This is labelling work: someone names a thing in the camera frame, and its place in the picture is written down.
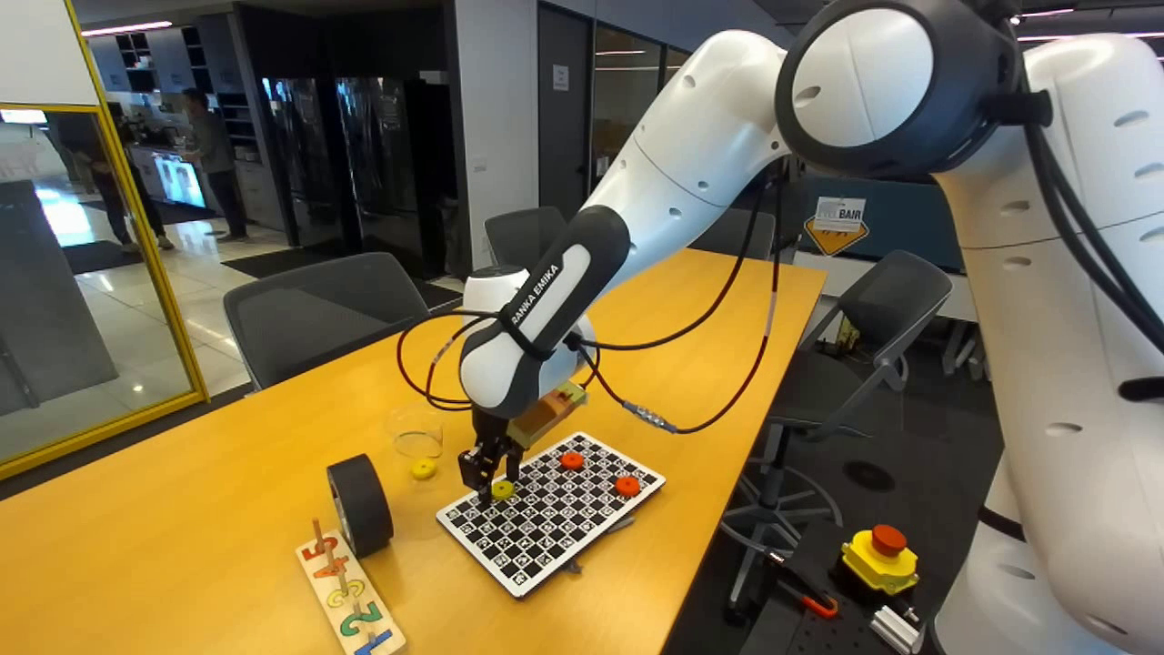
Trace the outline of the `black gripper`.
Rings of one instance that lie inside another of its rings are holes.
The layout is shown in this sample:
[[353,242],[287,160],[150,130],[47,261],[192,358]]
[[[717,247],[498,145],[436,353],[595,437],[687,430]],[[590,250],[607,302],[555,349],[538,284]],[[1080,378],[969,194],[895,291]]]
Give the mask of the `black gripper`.
[[458,456],[458,477],[471,492],[489,496],[489,481],[498,501],[517,497],[522,492],[526,449],[510,437],[510,421],[493,411],[473,411],[473,449]]

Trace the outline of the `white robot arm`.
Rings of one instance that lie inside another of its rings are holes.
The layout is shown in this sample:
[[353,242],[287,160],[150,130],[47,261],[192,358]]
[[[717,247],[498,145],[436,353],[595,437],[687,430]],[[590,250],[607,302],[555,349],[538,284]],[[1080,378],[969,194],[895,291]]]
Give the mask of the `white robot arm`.
[[541,399],[586,308],[780,160],[945,199],[1005,452],[944,651],[1164,655],[1164,67],[1133,31],[1035,44],[1009,0],[827,0],[794,44],[701,39],[471,336],[471,404]]

